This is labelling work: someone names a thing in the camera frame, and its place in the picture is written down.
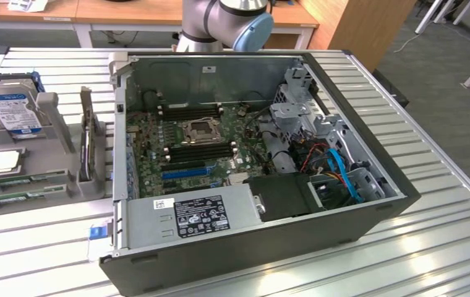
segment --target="warning label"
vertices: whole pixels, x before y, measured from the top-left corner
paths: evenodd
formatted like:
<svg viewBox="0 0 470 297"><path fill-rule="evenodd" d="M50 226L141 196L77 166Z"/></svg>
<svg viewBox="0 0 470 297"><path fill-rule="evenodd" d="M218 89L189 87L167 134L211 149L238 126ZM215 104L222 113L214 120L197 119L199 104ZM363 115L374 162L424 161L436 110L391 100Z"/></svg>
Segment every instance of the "warning label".
<svg viewBox="0 0 470 297"><path fill-rule="evenodd" d="M221 195L175 202L174 215L181 238L229 229Z"/></svg>
<svg viewBox="0 0 470 297"><path fill-rule="evenodd" d="M3 128L17 134L41 130L35 113L26 107L27 103L23 94L0 95L0 121Z"/></svg>

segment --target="slatted aluminum surface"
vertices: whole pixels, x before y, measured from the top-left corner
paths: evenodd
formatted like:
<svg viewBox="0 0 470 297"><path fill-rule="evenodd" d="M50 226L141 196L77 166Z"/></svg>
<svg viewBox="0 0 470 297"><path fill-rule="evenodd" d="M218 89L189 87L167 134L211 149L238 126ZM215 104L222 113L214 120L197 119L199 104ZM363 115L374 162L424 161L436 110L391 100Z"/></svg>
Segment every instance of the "slatted aluminum surface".
<svg viewBox="0 0 470 297"><path fill-rule="evenodd" d="M107 123L110 171L107 54L13 48L0 57L0 72L39 72L46 90L59 94L67 123L79 119L74 93L82 85L93 89L94 109ZM145 296L470 296L470 180L354 57L339 51L312 55L422 198L354 243ZM110 215L110 199L0 215L0 296L118 296L86 260L87 228Z"/></svg>

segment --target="floor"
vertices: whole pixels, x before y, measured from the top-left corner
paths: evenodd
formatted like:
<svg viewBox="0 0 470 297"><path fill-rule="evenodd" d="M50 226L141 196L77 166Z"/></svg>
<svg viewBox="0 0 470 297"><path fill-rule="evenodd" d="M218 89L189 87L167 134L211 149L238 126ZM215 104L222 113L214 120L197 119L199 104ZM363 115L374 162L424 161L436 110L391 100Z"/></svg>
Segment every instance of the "floor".
<svg viewBox="0 0 470 297"><path fill-rule="evenodd" d="M404 49L392 53L414 36L419 19L411 13L378 70L406 95L406 108L422 128L470 177L470 89L460 82L470 75L470 36L460 27L431 24ZM102 32L91 32L94 47L122 47L133 39L123 32L110 45ZM169 33L139 32L134 48L169 47ZM0 30L0 45L15 47L77 47L74 32Z"/></svg>

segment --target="hard disk label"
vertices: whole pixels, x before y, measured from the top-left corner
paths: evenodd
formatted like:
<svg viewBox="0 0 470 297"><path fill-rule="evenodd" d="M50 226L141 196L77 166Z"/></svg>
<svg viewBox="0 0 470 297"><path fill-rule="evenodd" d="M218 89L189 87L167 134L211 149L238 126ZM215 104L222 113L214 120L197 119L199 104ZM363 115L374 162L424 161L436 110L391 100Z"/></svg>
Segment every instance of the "hard disk label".
<svg viewBox="0 0 470 297"><path fill-rule="evenodd" d="M175 202L174 215L181 238L229 229L221 195Z"/></svg>
<svg viewBox="0 0 470 297"><path fill-rule="evenodd" d="M15 134L35 133L42 128L35 113L26 105L26 95L0 95L0 122L3 128Z"/></svg>

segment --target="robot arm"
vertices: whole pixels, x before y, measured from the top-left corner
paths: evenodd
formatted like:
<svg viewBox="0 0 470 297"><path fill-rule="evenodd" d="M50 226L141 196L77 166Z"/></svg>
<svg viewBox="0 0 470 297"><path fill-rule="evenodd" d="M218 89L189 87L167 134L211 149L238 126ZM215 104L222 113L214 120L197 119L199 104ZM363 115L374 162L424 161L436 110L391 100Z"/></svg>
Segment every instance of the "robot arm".
<svg viewBox="0 0 470 297"><path fill-rule="evenodd" d="M177 51L257 51L271 34L267 0L185 0Z"/></svg>

